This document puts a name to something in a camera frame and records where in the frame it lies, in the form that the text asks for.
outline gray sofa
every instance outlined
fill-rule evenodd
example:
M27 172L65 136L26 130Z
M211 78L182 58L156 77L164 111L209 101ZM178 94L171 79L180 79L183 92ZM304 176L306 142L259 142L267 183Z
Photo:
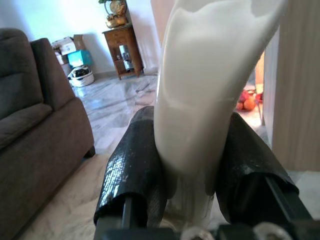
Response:
M19 232L93 145L49 41L0 29L0 240Z

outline teal box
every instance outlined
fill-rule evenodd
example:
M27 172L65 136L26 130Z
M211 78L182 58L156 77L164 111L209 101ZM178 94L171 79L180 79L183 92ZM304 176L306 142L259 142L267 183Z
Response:
M68 54L69 64L75 68L82 65L91 65L92 59L87 50L78 50Z

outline brass decorative item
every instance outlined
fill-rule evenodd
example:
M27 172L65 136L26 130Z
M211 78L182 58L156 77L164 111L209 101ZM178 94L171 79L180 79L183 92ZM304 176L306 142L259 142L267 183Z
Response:
M118 16L117 18L114 19L106 19L105 24L108 28L113 29L116 27L120 27L122 25L125 25L127 23L126 16Z
M105 21L106 26L108 28L113 29L113 28L125 25L127 23L126 0L99 0L99 3L104 4L104 9L108 14Z

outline marble floor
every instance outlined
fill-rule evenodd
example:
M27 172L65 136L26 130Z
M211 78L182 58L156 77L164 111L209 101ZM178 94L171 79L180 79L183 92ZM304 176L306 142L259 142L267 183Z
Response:
M87 111L98 154L86 160L38 214L20 240L92 240L93 215L108 159L125 133L132 116L155 103L157 76L98 79L75 88ZM256 128L265 136L263 128ZM314 218L320 218L320 174L290 172L300 188L300 197ZM225 223L215 200L209 227Z

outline white wall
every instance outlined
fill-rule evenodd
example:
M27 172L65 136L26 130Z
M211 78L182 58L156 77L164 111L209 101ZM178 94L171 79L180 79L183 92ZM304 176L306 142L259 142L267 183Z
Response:
M155 25L161 45L164 41L167 22L174 4L175 0L151 0Z
M144 72L155 73L161 47L150 0L126 0L142 57Z
M279 29L264 52L263 119L269 143L273 144L275 97L277 85Z
M95 73L115 70L102 34L108 30L106 15L98 0L0 0L0 16L4 25L21 29L30 41L48 38L53 42L84 34Z

